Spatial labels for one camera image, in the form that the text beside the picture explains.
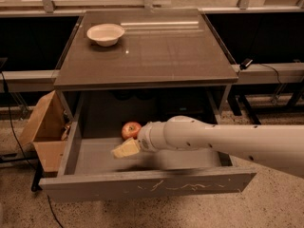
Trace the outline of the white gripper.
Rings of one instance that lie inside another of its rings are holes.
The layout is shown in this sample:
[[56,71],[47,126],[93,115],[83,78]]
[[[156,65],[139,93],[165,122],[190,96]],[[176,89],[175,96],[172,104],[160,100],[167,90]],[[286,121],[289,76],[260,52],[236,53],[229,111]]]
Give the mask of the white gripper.
[[114,148],[111,153],[116,159],[138,154],[141,149],[148,152],[158,152],[166,147],[162,122],[149,122],[143,126],[137,139],[129,138]]

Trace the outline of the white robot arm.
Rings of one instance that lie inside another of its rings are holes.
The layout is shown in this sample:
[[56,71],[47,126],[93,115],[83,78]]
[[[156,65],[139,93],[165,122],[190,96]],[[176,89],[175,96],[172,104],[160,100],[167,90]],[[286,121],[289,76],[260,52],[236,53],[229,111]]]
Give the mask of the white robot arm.
[[136,138],[112,150],[126,158],[142,151],[190,151],[211,148],[293,176],[304,177],[304,126],[261,124],[210,124],[175,116],[166,122],[150,122]]

